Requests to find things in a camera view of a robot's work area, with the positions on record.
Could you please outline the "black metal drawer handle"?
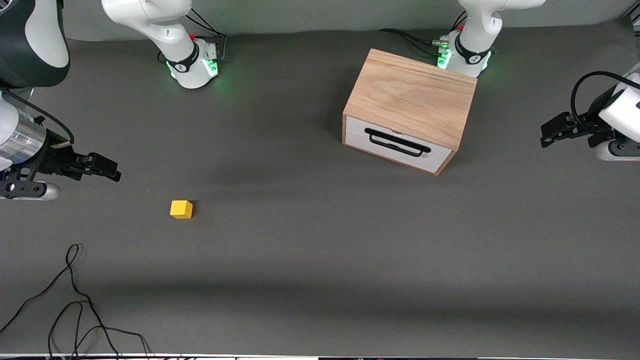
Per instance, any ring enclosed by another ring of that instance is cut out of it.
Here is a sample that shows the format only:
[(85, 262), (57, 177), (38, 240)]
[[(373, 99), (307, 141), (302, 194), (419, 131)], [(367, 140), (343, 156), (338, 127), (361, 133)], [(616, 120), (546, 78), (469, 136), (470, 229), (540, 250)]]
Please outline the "black metal drawer handle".
[(427, 145), (409, 141), (370, 127), (365, 128), (365, 133), (368, 134), (370, 143), (408, 155), (409, 157), (419, 158), (422, 157), (423, 154), (432, 152), (432, 148)]

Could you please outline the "wooden drawer cabinet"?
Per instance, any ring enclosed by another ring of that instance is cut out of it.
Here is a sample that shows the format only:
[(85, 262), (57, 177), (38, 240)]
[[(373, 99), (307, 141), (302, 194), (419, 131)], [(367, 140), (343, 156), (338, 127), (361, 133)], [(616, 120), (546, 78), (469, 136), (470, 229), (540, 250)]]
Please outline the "wooden drawer cabinet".
[(475, 77), (372, 48), (342, 112), (342, 143), (350, 116), (443, 146), (453, 154), (426, 172), (438, 176), (459, 150), (476, 85)]

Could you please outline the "yellow cube block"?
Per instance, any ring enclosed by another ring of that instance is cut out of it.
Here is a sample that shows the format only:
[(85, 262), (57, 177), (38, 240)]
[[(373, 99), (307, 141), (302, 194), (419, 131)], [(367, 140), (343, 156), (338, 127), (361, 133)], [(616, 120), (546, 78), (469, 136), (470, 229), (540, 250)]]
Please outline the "yellow cube block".
[(194, 204), (186, 199), (172, 200), (169, 214), (175, 219), (191, 219), (194, 216)]

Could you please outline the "wooden drawer white front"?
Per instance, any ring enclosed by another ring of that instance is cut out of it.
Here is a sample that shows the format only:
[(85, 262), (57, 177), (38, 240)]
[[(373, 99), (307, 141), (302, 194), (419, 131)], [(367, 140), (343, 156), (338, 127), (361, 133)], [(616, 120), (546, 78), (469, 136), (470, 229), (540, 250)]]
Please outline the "wooden drawer white front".
[[(365, 133), (366, 128), (372, 128), (380, 132), (387, 133), (396, 137), (400, 137), (407, 141), (416, 142), (431, 148), (430, 153), (424, 153), (421, 157), (412, 157), (404, 153), (378, 146), (370, 142), (370, 137)], [(347, 116), (345, 119), (344, 143), (347, 146), (358, 150), (385, 158), (405, 166), (424, 171), (426, 173), (436, 174), (448, 160), (453, 151), (445, 146), (419, 139), (391, 129), (387, 129), (377, 124), (368, 123), (355, 117)]]

